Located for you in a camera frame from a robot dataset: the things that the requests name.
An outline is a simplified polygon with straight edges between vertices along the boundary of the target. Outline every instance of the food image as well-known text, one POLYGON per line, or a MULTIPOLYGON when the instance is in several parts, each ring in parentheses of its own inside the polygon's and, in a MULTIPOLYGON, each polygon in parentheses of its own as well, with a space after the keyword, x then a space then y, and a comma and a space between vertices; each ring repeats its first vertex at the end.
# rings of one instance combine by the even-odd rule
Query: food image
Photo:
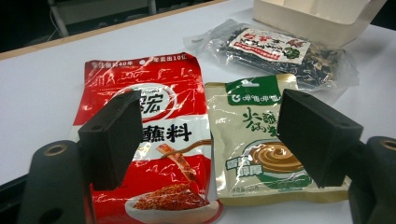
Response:
MULTIPOLYGON (((168 146, 167 144, 162 144, 157 147, 157 150, 160 151, 162 154, 167 154, 169 152, 174 152, 175 149, 168 146)), ((174 163, 177 164, 178 168, 180 168, 181 172, 183 173, 184 176, 190 181, 195 181, 196 179, 196 173, 195 171, 190 167, 189 163, 184 160, 183 154, 181 153, 176 153, 173 155, 168 156, 169 159, 171 159, 174 163)))
POLYGON ((275 173, 290 173, 303 169, 301 163, 281 142, 260 143, 249 151, 253 162, 264 170, 275 173))
POLYGON ((186 210, 209 204, 195 193, 188 184, 179 184, 163 187, 140 198, 134 205, 137 209, 156 210, 186 210))

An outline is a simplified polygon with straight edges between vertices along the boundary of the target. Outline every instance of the red packet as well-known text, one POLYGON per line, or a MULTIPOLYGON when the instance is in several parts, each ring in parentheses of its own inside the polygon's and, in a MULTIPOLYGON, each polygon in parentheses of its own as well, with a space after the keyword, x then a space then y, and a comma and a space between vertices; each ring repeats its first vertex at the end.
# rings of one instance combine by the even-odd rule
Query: red packet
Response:
POLYGON ((72 140, 112 97, 137 90, 142 92, 144 137, 122 185, 92 192, 98 223, 214 220, 221 205, 207 199, 211 141, 201 69, 193 56, 86 62, 72 140))

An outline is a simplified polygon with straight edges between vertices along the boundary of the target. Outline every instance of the green and white packet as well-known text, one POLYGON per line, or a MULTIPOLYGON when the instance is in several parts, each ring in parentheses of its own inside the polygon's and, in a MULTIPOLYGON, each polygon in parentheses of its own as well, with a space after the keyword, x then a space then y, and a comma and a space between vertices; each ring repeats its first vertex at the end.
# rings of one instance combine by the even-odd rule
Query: green and white packet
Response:
POLYGON ((223 204, 332 203, 347 199, 349 179, 341 187, 318 188, 276 137, 285 89, 297 90, 294 75, 205 84, 217 194, 223 204))

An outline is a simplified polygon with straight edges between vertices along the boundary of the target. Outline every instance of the bolt hole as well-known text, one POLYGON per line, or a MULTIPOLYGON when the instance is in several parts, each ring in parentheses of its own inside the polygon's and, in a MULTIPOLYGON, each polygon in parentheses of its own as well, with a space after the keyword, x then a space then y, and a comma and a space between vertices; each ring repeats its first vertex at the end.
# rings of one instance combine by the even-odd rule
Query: bolt hole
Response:
POLYGON ((51 224, 55 223, 56 221, 61 218, 64 212, 60 208, 53 208, 49 211, 45 212, 39 219, 38 223, 40 224, 51 224))
POLYGON ((46 156, 56 156, 56 155, 63 153, 66 149, 67 149, 67 146, 64 144, 55 145, 55 146, 47 148, 47 150, 44 152, 44 154, 46 156))
POLYGON ((391 140, 382 140, 381 145, 387 149, 396 150, 396 142, 391 140))
POLYGON ((91 130, 96 131, 96 130, 99 130, 99 129, 101 129, 101 128, 102 128, 101 125, 94 125, 94 126, 91 127, 91 130))

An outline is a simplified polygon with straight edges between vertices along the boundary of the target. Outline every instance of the white label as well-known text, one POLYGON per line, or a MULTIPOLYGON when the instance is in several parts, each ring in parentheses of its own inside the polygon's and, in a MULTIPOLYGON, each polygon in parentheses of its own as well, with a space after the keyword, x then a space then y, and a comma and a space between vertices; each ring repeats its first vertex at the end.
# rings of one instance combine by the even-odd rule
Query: white label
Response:
POLYGON ((230 47, 252 53, 270 62, 301 64, 310 43, 269 31, 246 29, 230 47))

